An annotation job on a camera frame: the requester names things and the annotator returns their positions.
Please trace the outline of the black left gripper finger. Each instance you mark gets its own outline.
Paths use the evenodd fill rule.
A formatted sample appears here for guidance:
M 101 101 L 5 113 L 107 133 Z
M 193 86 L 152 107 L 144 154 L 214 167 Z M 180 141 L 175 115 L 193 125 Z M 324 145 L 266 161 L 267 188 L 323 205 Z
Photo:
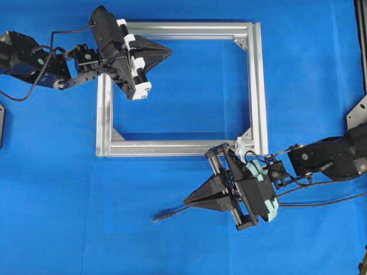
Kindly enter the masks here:
M 170 56 L 172 54 L 172 50 L 164 45 L 156 43 L 152 40 L 149 40 L 145 37 L 134 35 L 134 48 L 141 53 L 146 55 L 156 55 L 156 56 Z
M 146 77 L 147 72 L 170 56 L 171 53 L 148 53 L 147 55 L 137 54 L 137 57 L 142 57 L 145 62 L 143 69 L 137 69 L 137 82 L 148 82 Z

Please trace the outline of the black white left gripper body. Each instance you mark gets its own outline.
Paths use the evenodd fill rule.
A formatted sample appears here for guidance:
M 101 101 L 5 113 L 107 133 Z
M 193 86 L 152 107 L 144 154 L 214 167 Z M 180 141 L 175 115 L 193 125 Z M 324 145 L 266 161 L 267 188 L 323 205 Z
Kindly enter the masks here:
M 128 100 L 146 99 L 151 82 L 147 80 L 144 57 L 137 57 L 131 42 L 138 36 L 130 34 L 126 23 L 118 25 L 115 16 L 104 6 L 91 14 L 92 33 L 101 56 L 101 70 L 126 94 Z

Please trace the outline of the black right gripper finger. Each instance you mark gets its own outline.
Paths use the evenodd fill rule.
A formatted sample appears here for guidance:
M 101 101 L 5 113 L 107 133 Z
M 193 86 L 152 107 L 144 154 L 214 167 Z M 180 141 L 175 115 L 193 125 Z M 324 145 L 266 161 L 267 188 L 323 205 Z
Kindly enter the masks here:
M 196 191 L 193 191 L 184 204 L 229 204 L 229 195 L 224 191 L 228 188 L 226 173 L 212 175 Z
M 185 200 L 185 205 L 189 207 L 196 207 L 202 209 L 216 210 L 216 211 L 232 211 L 232 200 L 228 195 L 219 194 L 202 199 Z

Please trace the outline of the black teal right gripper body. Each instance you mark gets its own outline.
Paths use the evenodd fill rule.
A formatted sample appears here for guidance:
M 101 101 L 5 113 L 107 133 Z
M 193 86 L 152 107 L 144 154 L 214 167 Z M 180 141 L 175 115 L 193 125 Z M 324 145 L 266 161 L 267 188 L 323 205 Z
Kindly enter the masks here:
M 227 144 L 209 149 L 206 158 L 214 175 L 226 173 L 228 188 L 224 191 L 232 200 L 229 211 L 238 231 L 256 226 L 259 218 L 273 221 L 279 210 L 279 201 L 267 172 L 258 161 L 243 163 Z

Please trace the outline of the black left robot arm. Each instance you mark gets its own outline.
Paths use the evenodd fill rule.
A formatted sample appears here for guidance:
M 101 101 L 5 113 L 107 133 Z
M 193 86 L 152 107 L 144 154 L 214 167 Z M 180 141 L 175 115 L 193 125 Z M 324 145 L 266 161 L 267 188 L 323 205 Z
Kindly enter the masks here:
M 172 50 L 128 31 L 104 6 L 91 14 L 89 25 L 97 44 L 72 50 L 40 45 L 32 37 L 7 31 L 1 36 L 1 74 L 32 86 L 59 90 L 94 80 L 101 74 L 126 94 L 128 100 L 145 99 L 151 90 L 147 73 L 172 54 Z

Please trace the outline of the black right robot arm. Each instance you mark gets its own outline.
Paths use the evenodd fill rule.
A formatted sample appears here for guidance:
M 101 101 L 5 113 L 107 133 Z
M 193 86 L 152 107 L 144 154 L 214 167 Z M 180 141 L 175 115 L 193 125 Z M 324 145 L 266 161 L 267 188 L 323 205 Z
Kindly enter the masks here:
M 213 147 L 205 154 L 213 175 L 183 203 L 187 207 L 230 211 L 237 230 L 257 225 L 259 217 L 271 222 L 279 208 L 275 190 L 288 185 L 286 178 L 303 187 L 299 180 L 306 178 L 311 183 L 316 172 L 333 181 L 366 173 L 366 124 L 349 129 L 343 136 L 328 137 L 307 146 L 292 146 L 287 155 L 296 177 L 286 172 L 275 155 L 243 162 L 229 144 Z

